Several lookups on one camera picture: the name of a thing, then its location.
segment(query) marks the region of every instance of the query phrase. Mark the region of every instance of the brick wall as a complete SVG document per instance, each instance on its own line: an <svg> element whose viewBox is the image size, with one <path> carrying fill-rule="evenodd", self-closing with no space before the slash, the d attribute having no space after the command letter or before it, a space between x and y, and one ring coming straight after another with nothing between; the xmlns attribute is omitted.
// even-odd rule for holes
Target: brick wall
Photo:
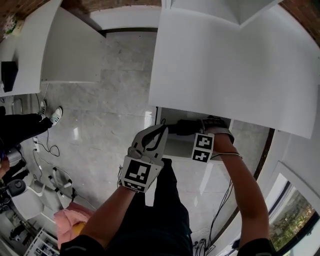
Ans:
<svg viewBox="0 0 320 256"><path fill-rule="evenodd" d="M26 18L35 9L49 0L0 0L0 42L2 28L10 14ZM67 10L79 10L90 13L97 10L130 5L161 6L161 0L63 0L62 7ZM280 5L294 16L320 46L320 2L319 0L284 0Z"/></svg>

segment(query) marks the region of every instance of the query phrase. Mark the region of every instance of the potted plant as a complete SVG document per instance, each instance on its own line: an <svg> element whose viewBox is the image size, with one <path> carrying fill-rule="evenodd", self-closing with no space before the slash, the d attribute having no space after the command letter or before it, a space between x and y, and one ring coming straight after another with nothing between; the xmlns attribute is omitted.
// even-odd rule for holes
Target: potted plant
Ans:
<svg viewBox="0 0 320 256"><path fill-rule="evenodd" d="M17 19L16 15L10 15L7 17L3 27L4 38L8 38L9 35L19 35L24 25L24 20Z"/></svg>

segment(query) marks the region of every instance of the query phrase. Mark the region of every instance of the pink cloth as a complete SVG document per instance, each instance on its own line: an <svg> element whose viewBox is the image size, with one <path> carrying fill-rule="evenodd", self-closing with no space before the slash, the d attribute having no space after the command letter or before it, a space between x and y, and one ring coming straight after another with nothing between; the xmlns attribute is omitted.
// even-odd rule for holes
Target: pink cloth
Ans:
<svg viewBox="0 0 320 256"><path fill-rule="evenodd" d="M94 211L75 202L71 202L66 209L56 212L54 221L57 230L58 248L61 248L61 244L76 238L77 234L72 231L72 227L79 223L87 223L93 214Z"/></svg>

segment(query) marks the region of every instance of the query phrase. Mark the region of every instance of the flower pot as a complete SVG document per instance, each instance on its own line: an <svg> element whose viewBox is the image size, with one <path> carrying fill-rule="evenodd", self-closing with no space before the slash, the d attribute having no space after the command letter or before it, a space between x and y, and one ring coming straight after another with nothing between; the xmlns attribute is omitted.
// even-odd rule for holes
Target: flower pot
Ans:
<svg viewBox="0 0 320 256"><path fill-rule="evenodd" d="M14 27L14 30L12 31L12 35L18 36L22 30L22 27L24 26L25 21L24 20L17 20L16 25Z"/></svg>

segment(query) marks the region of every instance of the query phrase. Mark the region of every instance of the white desk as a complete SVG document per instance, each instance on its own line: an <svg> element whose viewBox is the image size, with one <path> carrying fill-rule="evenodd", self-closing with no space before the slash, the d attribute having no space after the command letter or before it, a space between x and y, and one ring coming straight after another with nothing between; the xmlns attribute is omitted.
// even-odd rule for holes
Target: white desk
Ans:
<svg viewBox="0 0 320 256"><path fill-rule="evenodd" d="M0 43L0 61L16 61L12 91L34 94L43 83L98 83L105 38L51 0L31 13L19 36Z"/></svg>

